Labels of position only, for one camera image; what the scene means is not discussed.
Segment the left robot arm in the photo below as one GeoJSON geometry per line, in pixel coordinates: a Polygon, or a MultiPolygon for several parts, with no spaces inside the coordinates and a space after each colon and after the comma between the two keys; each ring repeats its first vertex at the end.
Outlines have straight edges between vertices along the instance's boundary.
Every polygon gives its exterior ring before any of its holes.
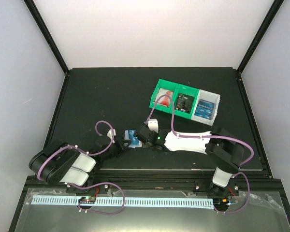
{"type": "Polygon", "coordinates": [[[83,193],[88,193],[94,188],[94,181],[89,175],[101,169],[107,160],[119,157],[130,144],[130,140],[121,136],[102,135],[92,150],[98,155],[90,156],[73,145],[57,140],[35,155],[29,162],[29,168],[39,180],[50,185],[60,182],[74,184],[83,193]]]}

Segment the black leather card holder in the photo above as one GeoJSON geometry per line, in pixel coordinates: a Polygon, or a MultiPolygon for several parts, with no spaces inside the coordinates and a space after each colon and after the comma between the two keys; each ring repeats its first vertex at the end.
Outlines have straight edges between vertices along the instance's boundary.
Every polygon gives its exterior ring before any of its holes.
{"type": "Polygon", "coordinates": [[[128,148],[145,148],[145,144],[134,136],[135,132],[136,130],[124,131],[124,145],[128,148]]]}

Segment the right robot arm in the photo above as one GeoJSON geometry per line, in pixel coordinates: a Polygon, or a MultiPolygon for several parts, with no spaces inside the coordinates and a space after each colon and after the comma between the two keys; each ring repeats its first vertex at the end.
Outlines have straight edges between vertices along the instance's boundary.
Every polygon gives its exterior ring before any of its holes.
{"type": "Polygon", "coordinates": [[[157,151],[188,151],[206,154],[216,165],[216,169],[209,184],[200,190],[213,196],[227,194],[229,180],[238,173],[244,156],[245,147],[234,138],[225,138],[230,134],[224,129],[203,133],[179,133],[171,130],[151,130],[141,125],[134,137],[157,151]]]}

